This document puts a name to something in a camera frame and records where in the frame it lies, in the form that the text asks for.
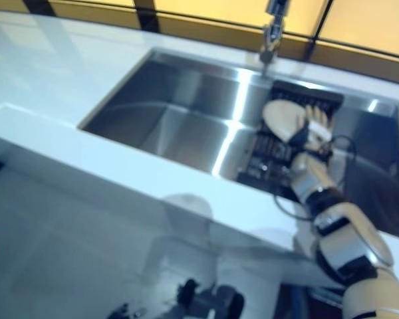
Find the black silver robot right hand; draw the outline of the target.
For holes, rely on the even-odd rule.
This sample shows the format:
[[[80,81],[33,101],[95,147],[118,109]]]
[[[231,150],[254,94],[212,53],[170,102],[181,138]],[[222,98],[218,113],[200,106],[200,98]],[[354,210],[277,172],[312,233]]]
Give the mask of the black silver robot right hand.
[[[320,152],[333,138],[334,121],[317,106],[306,105],[302,113],[295,116],[294,125],[289,145],[297,148]]]

